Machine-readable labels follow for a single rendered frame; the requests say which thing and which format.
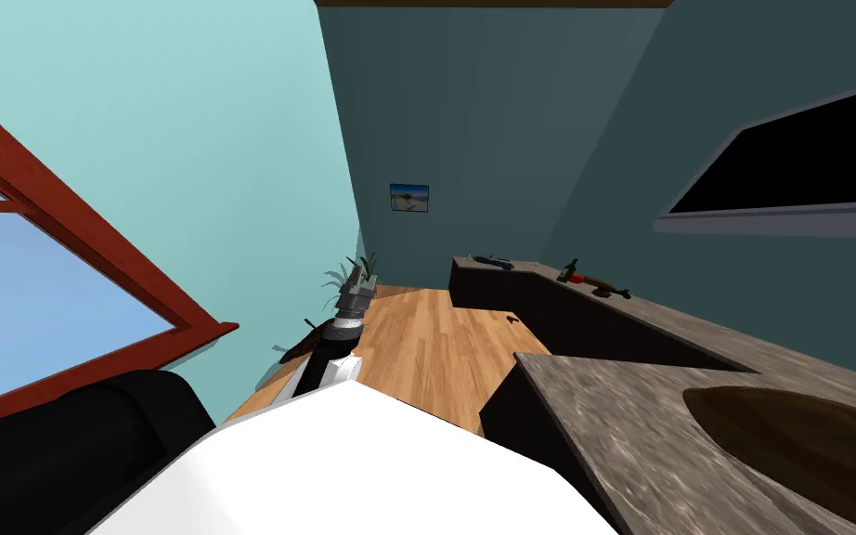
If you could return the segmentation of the brown long bread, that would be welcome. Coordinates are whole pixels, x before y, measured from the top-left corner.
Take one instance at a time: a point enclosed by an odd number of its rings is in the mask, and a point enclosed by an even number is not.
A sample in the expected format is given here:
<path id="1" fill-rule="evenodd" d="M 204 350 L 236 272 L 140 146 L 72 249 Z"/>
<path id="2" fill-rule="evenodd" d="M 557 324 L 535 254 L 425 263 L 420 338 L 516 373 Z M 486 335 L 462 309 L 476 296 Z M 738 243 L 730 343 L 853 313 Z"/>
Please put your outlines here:
<path id="1" fill-rule="evenodd" d="M 632 298 L 628 289 L 617 289 L 617 287 L 612 283 L 588 276 L 584 276 L 583 279 L 586 284 L 593 286 L 594 289 L 591 293 L 601 298 L 609 298 L 614 294 L 617 294 L 624 299 Z"/>

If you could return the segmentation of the green potted plant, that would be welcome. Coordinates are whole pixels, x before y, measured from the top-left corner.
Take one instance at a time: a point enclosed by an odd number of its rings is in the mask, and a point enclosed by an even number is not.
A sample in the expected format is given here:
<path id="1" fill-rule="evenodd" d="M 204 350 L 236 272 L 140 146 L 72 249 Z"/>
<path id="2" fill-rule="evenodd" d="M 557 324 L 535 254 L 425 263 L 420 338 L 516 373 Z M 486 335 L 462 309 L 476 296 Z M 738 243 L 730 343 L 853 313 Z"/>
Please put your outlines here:
<path id="1" fill-rule="evenodd" d="M 348 257 L 347 256 L 345 258 L 345 260 L 349 264 L 351 264 L 353 267 L 354 267 L 354 265 L 359 265 L 359 266 L 363 267 L 364 272 L 365 272 L 364 273 L 365 281 L 372 274 L 375 274 L 377 276 L 376 267 L 377 267 L 377 264 L 379 262 L 379 259 L 380 259 L 380 257 L 378 256 L 377 253 L 372 253 L 372 254 L 368 254 L 368 255 L 360 255 L 358 257 Z M 350 273 L 351 273 L 351 271 L 347 268 L 347 266 L 344 263 L 340 263 L 338 271 L 326 271 L 326 274 L 328 276 L 331 276 L 331 281 L 327 281 L 327 282 L 323 283 L 323 286 L 336 286 L 337 289 L 340 289 L 345 284 L 345 280 Z"/>

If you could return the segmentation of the small framed wall picture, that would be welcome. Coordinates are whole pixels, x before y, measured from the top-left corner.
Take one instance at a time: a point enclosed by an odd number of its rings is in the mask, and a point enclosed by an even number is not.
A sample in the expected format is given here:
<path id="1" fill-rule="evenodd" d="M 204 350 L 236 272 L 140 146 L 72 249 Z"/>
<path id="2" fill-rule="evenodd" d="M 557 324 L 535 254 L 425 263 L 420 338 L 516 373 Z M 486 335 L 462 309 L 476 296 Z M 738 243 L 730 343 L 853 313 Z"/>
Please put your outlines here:
<path id="1" fill-rule="evenodd" d="M 429 187 L 392 183 L 389 185 L 391 211 L 427 213 L 429 211 Z"/>

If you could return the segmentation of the dark window with grey sill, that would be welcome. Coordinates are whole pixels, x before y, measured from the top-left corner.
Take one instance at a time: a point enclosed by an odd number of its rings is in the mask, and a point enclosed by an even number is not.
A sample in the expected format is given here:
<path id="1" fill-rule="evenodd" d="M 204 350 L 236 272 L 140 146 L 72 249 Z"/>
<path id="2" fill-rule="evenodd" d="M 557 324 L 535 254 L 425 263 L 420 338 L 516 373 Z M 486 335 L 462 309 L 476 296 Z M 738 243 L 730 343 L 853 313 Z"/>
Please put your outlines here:
<path id="1" fill-rule="evenodd" d="M 654 228 L 856 238 L 856 89 L 733 132 Z"/>

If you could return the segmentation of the red framed window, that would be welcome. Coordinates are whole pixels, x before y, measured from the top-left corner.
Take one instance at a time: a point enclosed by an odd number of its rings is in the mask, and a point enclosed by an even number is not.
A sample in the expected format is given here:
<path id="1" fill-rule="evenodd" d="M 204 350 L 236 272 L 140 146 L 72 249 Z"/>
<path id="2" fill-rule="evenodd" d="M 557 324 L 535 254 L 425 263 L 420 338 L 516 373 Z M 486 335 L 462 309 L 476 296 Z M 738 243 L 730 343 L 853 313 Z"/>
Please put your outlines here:
<path id="1" fill-rule="evenodd" d="M 236 329 L 0 125 L 0 418 Z"/>

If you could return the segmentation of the dark kitchen counter cabinet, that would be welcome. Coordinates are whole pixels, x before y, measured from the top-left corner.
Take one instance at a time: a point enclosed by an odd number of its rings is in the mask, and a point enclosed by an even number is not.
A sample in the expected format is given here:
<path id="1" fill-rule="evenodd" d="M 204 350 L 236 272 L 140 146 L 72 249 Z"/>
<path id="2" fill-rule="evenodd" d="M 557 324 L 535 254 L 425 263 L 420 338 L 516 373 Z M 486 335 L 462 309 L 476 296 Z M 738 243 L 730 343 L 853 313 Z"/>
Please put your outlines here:
<path id="1" fill-rule="evenodd" d="M 690 388 L 752 386 L 856 408 L 856 373 L 555 268 L 456 257 L 456 307 L 504 311 L 544 345 L 516 352 L 480 412 L 489 440 L 558 472 L 617 535 L 856 535 L 856 525 L 717 446 Z"/>

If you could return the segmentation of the dark brown sink basin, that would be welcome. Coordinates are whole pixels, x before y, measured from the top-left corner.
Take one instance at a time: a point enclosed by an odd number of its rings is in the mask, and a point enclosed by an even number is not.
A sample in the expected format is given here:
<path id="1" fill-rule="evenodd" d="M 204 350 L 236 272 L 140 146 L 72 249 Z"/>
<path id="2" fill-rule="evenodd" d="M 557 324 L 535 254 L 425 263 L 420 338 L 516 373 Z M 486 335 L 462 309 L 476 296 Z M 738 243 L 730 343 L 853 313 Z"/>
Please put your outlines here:
<path id="1" fill-rule="evenodd" d="M 856 525 L 856 408 L 752 386 L 690 388 L 684 403 L 722 450 Z"/>

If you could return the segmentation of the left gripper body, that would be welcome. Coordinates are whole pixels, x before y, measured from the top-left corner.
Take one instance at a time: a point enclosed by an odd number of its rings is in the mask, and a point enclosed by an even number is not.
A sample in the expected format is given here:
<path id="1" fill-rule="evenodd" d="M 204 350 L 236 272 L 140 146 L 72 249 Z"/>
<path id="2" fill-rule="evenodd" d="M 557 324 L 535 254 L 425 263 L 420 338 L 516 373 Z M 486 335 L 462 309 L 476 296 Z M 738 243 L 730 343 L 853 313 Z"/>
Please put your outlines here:
<path id="1" fill-rule="evenodd" d="M 375 297 L 375 291 L 367 286 L 344 285 L 335 304 L 335 316 L 343 320 L 360 320 Z"/>

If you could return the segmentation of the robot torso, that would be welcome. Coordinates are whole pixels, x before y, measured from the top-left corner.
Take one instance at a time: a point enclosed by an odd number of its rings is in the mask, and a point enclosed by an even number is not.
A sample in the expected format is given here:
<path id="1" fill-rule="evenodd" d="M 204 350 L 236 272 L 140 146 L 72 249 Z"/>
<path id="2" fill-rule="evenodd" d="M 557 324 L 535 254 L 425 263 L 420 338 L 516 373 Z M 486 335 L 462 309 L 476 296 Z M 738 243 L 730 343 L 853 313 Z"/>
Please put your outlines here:
<path id="1" fill-rule="evenodd" d="M 617 535 L 549 467 L 357 382 L 200 438 L 89 535 Z"/>

